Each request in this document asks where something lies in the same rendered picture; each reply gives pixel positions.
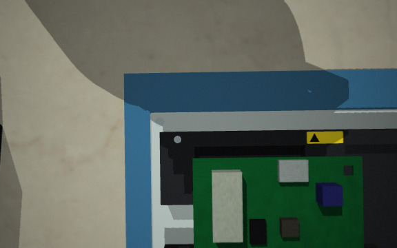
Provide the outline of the green circuit board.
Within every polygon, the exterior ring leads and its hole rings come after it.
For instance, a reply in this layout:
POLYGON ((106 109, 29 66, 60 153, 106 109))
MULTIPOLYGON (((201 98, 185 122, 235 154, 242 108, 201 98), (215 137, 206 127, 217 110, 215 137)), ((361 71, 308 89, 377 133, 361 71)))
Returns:
POLYGON ((194 248, 364 248, 362 156, 192 164, 194 248))

